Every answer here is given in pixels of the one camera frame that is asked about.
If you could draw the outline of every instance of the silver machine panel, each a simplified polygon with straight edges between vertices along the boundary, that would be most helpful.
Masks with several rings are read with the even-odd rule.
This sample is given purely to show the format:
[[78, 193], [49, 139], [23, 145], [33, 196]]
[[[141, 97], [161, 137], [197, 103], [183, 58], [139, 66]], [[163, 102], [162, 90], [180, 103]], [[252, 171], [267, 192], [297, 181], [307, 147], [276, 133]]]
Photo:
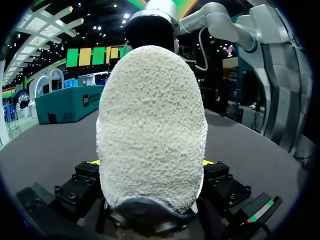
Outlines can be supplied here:
[[[144, 10], [132, 16], [126, 30], [130, 30], [133, 21], [144, 23], [148, 17], [159, 24], [161, 19], [162, 26], [169, 28], [174, 38], [168, 41], [175, 53], [179, 49], [177, 36], [201, 29], [200, 38], [204, 28], [208, 28], [214, 38], [237, 44], [239, 56], [252, 66], [263, 86], [266, 105], [261, 135], [294, 155], [309, 110], [312, 70], [281, 12], [264, 4], [265, 0], [249, 2], [253, 5], [249, 15], [242, 15], [233, 23], [227, 9], [217, 2], [207, 3], [200, 10], [179, 19], [177, 6], [172, 0], [150, 0]], [[131, 38], [137, 42], [137, 34], [132, 34]]]

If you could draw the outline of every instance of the floor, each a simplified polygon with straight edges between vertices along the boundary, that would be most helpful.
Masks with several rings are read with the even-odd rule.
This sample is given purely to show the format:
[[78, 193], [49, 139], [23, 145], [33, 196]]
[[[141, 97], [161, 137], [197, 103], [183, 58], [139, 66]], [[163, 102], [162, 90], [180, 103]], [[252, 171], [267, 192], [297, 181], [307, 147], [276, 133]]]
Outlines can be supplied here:
[[[36, 124], [14, 138], [0, 151], [0, 174], [14, 196], [38, 182], [53, 193], [82, 161], [95, 161], [95, 111], [76, 123]], [[282, 148], [260, 134], [230, 119], [206, 110], [208, 122], [205, 159], [222, 161], [243, 185], [252, 187], [252, 197], [262, 192], [280, 196], [283, 203], [268, 221], [274, 230], [291, 211], [308, 174]]]
[[[10, 141], [12, 141], [14, 138], [16, 138], [17, 136], [19, 136], [21, 133], [23, 133], [25, 130], [33, 127], [34, 125], [38, 124], [38, 118], [32, 118], [31, 116], [30, 117], [22, 117], [20, 119], [17, 120], [17, 126], [20, 127], [20, 130], [21, 132], [19, 131], [19, 129], [15, 129], [12, 131], [12, 134], [11, 136], [9, 135], [9, 138], [10, 138]], [[6, 124], [6, 127], [7, 127], [7, 131], [8, 131], [8, 128], [9, 127], [12, 127], [14, 126], [14, 122], [11, 122], [10, 123], [10, 126], [9, 126], [9, 123]], [[1, 149], [3, 149], [5, 147], [5, 145], [1, 145], [0, 144], [0, 151]]]

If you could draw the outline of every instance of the white textured foam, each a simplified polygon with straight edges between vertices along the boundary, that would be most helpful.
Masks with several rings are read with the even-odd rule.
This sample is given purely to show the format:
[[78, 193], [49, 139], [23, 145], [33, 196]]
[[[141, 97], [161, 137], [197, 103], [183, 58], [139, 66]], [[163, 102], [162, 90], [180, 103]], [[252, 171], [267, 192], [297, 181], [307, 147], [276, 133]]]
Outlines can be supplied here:
[[96, 122], [107, 202], [147, 197], [185, 213], [202, 187], [207, 128], [190, 67], [158, 46], [131, 51], [105, 85]]

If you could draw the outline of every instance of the display screen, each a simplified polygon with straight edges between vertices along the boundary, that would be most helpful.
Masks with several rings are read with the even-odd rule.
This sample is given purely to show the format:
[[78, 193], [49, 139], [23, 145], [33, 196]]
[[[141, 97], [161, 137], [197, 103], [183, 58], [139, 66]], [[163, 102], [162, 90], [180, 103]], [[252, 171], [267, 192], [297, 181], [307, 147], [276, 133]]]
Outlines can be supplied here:
[[75, 79], [75, 80], [70, 80], [70, 81], [65, 81], [64, 82], [64, 88], [70, 88], [70, 87], [77, 87], [79, 86], [79, 80]]

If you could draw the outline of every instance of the cable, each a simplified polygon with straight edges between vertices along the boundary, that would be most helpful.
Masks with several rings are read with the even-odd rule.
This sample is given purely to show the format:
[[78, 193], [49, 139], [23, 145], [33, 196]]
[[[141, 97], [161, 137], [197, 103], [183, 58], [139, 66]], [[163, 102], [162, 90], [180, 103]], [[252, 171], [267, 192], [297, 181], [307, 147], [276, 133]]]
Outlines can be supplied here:
[[200, 71], [204, 71], [204, 72], [208, 70], [208, 60], [207, 60], [207, 57], [206, 57], [206, 53], [205, 53], [204, 46], [203, 46], [202, 41], [201, 41], [201, 34], [202, 34], [202, 32], [205, 30], [205, 28], [207, 28], [207, 26], [204, 26], [204, 27], [200, 30], [200, 32], [199, 32], [199, 37], [198, 37], [199, 43], [200, 43], [200, 48], [201, 48], [201, 51], [202, 51], [202, 54], [203, 54], [203, 57], [204, 57], [205, 68], [202, 68], [202, 67], [199, 67], [199, 66], [195, 65], [195, 68], [196, 68], [196, 69], [198, 69], [198, 70], [200, 70]]
[[258, 112], [259, 112], [259, 111], [256, 109], [256, 110], [255, 110], [255, 114], [254, 114], [254, 120], [253, 120], [253, 123], [252, 123], [252, 125], [251, 125], [251, 127], [250, 127], [250, 128], [252, 129], [252, 127], [255, 126], [255, 127], [254, 127], [254, 130], [255, 130], [255, 131], [257, 130]]

